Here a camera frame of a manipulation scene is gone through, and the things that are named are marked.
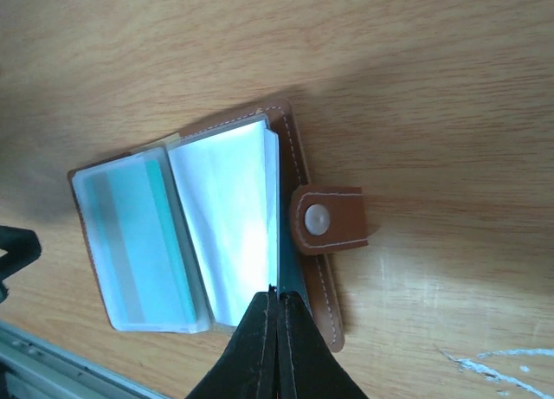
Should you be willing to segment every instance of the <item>brown leather card holder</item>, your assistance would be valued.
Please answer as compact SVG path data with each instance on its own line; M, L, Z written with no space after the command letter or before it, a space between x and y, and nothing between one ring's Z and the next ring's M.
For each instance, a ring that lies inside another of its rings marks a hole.
M357 188L310 184L296 121L287 100L268 100L208 117L167 137L109 159L122 158L155 145L194 138L220 127L238 125L245 118L257 113L267 115L270 129L279 136L282 182L280 197L285 207L290 208L290 218L281 221L291 224L293 240L300 252L300 264L313 319L329 348L340 351L345 343L345 335L327 254L367 245L364 199L361 190ZM75 172L104 162L106 160L70 171L70 183ZM79 215L85 234L81 212Z

